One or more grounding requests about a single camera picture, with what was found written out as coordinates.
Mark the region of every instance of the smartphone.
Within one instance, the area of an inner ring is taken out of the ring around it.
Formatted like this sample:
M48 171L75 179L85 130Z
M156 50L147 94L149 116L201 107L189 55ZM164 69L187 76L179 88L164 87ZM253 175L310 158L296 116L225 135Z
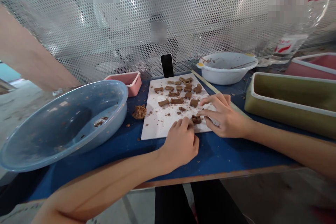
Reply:
M165 78L174 76L174 68L173 68L173 59L171 54L161 55L161 65L163 70L163 76Z

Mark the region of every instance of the white plastic bowl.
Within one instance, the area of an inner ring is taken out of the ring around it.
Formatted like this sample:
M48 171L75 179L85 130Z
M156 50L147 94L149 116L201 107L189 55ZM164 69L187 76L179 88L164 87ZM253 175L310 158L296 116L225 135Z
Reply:
M202 57L197 67L207 81L218 85L230 85L240 81L248 70L255 68L258 60L252 54L218 52Z

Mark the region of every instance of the dark pants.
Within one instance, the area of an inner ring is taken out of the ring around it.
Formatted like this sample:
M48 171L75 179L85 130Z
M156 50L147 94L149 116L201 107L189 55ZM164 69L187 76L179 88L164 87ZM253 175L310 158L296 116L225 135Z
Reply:
M219 180L191 183L199 224L247 224L230 194ZM183 186L155 188L155 224L196 224Z

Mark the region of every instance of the perforated metal mesh panel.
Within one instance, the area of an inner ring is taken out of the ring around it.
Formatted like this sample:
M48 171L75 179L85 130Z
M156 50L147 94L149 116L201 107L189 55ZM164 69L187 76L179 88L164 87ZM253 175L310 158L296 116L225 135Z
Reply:
M163 75L160 55L175 72L190 70L216 51L269 55L287 25L268 24L267 0L2 0L2 3L78 80L140 71ZM306 46L335 38L336 0ZM151 22L167 22L167 44L150 43Z

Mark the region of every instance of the hand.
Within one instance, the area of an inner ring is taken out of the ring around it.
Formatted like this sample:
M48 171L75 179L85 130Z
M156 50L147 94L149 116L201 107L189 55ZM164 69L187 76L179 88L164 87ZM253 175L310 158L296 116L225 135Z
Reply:
M189 126L184 117L171 126L164 145L158 150L159 159L168 172L186 165L198 154L199 138L194 134L194 125Z
M217 111L201 110L197 113L204 116L206 125L218 136L223 138L244 138L251 128L251 122L237 111L231 108L231 96L215 94L203 98L200 105L212 103ZM219 126L213 124L213 118L219 122Z

